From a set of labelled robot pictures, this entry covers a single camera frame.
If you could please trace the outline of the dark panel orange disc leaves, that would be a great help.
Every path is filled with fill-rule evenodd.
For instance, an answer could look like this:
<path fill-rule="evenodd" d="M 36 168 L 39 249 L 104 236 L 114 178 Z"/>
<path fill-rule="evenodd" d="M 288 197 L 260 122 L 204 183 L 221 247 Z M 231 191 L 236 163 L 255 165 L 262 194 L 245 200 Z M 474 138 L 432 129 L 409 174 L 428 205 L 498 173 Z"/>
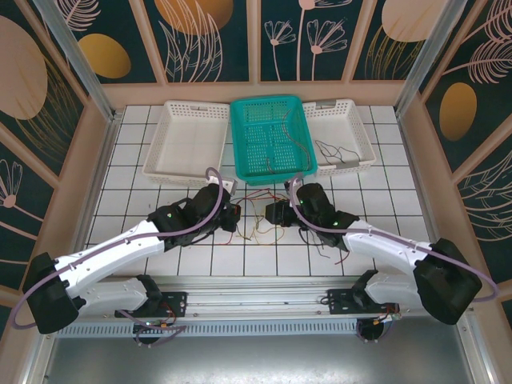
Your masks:
<path fill-rule="evenodd" d="M 168 83 L 250 79 L 246 0 L 142 0 Z"/>

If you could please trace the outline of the aluminium side rail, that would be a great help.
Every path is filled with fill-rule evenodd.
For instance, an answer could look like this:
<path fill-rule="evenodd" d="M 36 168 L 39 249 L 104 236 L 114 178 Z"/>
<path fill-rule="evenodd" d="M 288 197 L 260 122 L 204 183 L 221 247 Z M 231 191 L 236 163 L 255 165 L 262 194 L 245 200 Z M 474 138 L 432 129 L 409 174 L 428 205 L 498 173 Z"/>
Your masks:
<path fill-rule="evenodd" d="M 428 239 L 436 242 L 450 232 L 451 181 L 442 148 L 431 124 L 413 115 L 398 120 L 406 155 L 426 222 Z"/>

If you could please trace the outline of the dark panel large pale disc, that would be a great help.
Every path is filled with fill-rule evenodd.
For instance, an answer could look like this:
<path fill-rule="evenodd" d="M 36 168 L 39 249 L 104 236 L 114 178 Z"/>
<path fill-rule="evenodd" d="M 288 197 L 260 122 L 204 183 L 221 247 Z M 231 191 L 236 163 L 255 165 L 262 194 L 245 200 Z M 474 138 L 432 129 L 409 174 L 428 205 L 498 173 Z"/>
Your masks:
<path fill-rule="evenodd" d="M 14 0 L 0 0 L 0 123 L 59 176 L 84 105 Z"/>

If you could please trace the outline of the dark panel gold oval fern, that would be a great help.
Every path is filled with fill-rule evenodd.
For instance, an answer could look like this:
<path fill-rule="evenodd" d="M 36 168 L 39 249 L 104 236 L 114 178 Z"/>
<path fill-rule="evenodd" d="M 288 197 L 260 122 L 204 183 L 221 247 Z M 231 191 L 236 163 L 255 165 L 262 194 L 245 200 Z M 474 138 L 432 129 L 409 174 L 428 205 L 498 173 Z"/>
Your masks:
<path fill-rule="evenodd" d="M 484 0 L 425 106 L 451 171 L 512 114 L 512 0 Z"/>

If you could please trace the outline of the white perforated plastic basket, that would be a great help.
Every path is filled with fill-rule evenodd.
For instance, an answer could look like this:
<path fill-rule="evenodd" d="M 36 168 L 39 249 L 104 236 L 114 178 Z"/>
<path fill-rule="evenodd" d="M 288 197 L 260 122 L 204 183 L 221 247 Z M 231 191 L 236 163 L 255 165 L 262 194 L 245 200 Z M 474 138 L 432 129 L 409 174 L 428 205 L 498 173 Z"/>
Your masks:
<path fill-rule="evenodd" d="M 165 102 L 142 174 L 161 186 L 205 186 L 206 169 L 221 167 L 229 120 L 224 103 Z"/>

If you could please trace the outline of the teal perforated plastic basket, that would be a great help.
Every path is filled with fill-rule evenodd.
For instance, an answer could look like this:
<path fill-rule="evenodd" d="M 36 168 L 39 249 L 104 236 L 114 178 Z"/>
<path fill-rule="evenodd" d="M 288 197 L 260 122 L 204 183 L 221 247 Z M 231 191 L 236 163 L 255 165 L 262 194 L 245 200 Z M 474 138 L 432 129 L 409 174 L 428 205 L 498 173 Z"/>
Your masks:
<path fill-rule="evenodd" d="M 242 98 L 230 104 L 234 163 L 251 186 L 312 175 L 318 164 L 302 100 L 294 95 Z"/>

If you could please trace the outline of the dark panel two pink flowers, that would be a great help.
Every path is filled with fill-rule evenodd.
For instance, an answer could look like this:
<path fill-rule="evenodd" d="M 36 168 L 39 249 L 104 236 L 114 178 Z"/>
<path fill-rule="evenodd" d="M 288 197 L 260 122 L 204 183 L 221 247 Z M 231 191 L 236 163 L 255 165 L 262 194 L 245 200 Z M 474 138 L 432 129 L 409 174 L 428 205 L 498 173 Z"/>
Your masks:
<path fill-rule="evenodd" d="M 363 0 L 261 0 L 260 80 L 342 78 Z"/>

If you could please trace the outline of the dark panel pale fern leaves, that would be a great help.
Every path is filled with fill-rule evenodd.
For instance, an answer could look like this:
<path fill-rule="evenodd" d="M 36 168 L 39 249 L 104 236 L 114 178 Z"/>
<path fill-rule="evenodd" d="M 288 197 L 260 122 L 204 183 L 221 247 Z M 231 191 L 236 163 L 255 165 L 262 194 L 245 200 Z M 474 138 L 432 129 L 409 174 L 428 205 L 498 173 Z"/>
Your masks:
<path fill-rule="evenodd" d="M 492 279 L 512 279 L 512 149 L 497 149 L 458 184 Z"/>

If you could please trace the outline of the dark panel single pink flower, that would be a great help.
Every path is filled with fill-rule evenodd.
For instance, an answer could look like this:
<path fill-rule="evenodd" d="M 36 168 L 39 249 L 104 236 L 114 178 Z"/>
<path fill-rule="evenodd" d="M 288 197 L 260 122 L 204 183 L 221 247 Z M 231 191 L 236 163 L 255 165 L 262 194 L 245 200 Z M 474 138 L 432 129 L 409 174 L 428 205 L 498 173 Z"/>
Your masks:
<path fill-rule="evenodd" d="M 53 194 L 53 177 L 0 123 L 0 285 L 20 288 Z"/>

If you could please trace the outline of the dark wall panel gold oval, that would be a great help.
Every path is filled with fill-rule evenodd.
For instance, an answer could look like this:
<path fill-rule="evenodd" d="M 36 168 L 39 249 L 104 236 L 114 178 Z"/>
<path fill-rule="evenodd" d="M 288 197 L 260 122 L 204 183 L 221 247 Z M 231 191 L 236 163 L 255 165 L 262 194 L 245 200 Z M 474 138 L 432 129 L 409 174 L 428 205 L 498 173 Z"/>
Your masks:
<path fill-rule="evenodd" d="M 154 83 L 129 0 L 53 0 L 101 84 Z"/>

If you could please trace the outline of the grey metal base plate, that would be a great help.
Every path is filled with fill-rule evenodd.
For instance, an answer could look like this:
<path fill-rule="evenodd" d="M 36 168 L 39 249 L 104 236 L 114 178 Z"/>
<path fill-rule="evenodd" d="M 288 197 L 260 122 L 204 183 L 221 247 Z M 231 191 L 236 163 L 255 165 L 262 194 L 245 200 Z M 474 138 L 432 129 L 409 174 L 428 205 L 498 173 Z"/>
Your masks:
<path fill-rule="evenodd" d="M 406 333 L 365 344 L 352 335 L 63 339 L 44 384 L 474 384 L 449 336 Z"/>

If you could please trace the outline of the dark panel pale disc stems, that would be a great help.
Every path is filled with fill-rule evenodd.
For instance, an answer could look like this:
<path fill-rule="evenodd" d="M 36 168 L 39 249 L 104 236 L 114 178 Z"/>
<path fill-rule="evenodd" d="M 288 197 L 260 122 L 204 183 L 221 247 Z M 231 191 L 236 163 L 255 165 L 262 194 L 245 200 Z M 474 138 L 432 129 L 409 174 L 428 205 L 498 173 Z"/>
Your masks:
<path fill-rule="evenodd" d="M 377 0 L 353 79 L 406 79 L 445 4 L 446 0 Z"/>

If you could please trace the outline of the aluminium frame post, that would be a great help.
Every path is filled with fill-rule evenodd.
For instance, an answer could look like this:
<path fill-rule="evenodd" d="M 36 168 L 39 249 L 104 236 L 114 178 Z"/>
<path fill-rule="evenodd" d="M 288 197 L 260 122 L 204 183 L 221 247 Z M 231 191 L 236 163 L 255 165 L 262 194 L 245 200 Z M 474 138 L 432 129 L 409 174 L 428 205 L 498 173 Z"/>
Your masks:
<path fill-rule="evenodd" d="M 102 116 L 108 122 L 112 122 L 115 117 L 115 108 L 110 104 L 101 83 L 92 71 L 71 29 L 65 23 L 65 19 L 61 15 L 58 6 L 54 3 L 54 0 L 33 0 L 33 2 L 42 19 L 46 22 L 58 44 L 70 60 L 70 64 L 75 68 L 78 77 L 81 79 Z"/>
<path fill-rule="evenodd" d="M 450 45 L 448 40 L 456 25 L 460 21 L 465 21 L 465 10 L 471 10 L 475 2 L 476 0 L 446 0 L 439 16 L 434 19 L 435 24 L 430 28 L 394 105 L 397 119 L 407 112 L 420 85 L 424 83 L 429 71 L 435 67 L 436 61 L 442 57 L 443 49 Z"/>

